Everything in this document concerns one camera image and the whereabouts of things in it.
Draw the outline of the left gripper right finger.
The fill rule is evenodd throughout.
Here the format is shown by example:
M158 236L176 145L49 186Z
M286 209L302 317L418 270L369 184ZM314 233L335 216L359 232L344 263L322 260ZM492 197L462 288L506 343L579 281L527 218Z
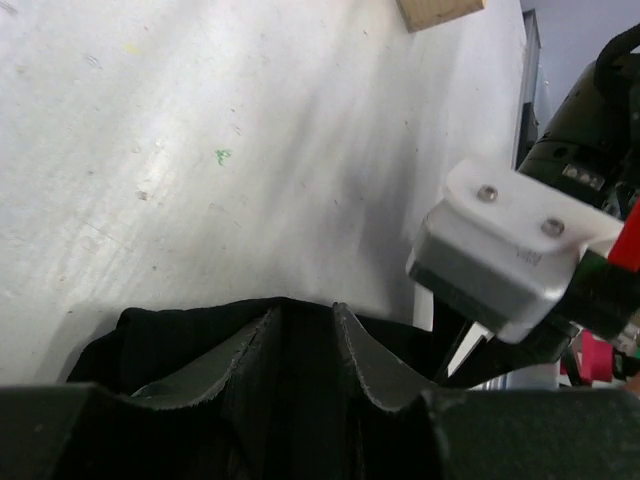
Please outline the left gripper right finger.
M440 388L333 306L348 479L636 479L639 400L619 389Z

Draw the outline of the black garment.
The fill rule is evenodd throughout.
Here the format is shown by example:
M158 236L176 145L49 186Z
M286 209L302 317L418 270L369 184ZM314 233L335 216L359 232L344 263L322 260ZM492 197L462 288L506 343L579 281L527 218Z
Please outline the black garment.
M334 307L287 297L249 299L188 310L127 308L115 328L92 340L67 376L131 395L230 339L265 314L280 314L282 352L276 376L281 402L326 400L339 385L334 368Z

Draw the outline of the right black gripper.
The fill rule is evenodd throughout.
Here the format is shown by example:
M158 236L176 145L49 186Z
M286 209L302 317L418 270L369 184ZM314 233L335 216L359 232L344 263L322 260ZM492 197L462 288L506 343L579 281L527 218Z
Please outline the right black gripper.
M434 301L432 380L436 384L468 388L526 367L553 364L579 333L577 326L552 314L517 344L482 336L451 371L454 355L462 351L463 340L472 326L472 321L443 301Z

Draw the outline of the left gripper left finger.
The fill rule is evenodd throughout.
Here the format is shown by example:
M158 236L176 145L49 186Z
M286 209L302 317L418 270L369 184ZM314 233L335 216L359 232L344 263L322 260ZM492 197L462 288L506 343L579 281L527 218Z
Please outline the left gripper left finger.
M259 479L274 398L271 309L133 395L96 384L1 391L4 479Z

